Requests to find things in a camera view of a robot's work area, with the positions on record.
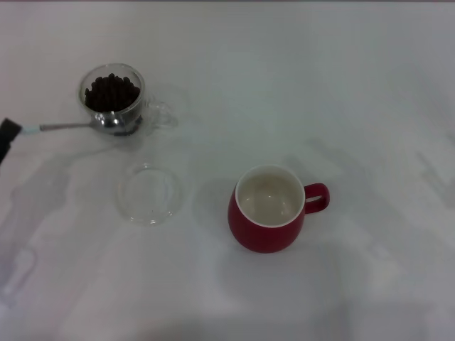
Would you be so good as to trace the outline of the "blue-handled metal spoon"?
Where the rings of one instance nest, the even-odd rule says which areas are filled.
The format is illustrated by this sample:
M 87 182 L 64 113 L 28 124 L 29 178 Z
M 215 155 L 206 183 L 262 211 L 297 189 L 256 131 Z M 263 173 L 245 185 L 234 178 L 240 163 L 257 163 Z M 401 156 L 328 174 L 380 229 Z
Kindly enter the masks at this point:
M 113 135 L 124 131 L 124 121 L 118 119 L 114 112 L 93 114 L 88 123 L 67 123 L 67 124 L 41 124 L 37 126 L 23 126 L 20 134 L 31 135 L 46 131 L 63 129 L 91 128 L 105 134 Z

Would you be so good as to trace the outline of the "coffee beans pile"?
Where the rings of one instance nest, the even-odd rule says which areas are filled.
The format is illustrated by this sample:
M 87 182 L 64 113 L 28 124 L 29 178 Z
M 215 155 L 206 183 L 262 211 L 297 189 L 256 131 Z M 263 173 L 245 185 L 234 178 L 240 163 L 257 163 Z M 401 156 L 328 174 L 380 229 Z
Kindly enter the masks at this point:
M 85 89 L 85 106 L 94 112 L 119 112 L 133 104 L 140 92 L 128 77 L 111 73 L 97 77 L 91 88 Z

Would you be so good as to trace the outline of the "clear glass saucer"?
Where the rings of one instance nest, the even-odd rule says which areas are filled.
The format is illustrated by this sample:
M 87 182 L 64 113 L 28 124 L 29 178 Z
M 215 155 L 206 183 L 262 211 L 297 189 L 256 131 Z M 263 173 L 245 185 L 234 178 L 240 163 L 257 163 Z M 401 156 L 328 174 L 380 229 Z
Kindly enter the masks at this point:
M 154 226 L 173 217 L 181 208 L 183 188 L 168 169 L 136 163 L 122 175 L 117 188 L 117 207 L 123 217 Z

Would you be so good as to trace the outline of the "red ceramic mug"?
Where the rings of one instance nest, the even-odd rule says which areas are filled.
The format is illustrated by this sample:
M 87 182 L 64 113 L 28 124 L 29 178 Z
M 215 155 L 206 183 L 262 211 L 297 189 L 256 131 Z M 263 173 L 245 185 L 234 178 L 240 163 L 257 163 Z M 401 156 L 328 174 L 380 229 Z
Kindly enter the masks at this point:
M 274 253 L 299 236 L 307 214 L 325 210 L 330 192 L 323 183 L 303 185 L 278 165 L 251 168 L 237 181 L 227 220 L 233 237 L 246 249 Z

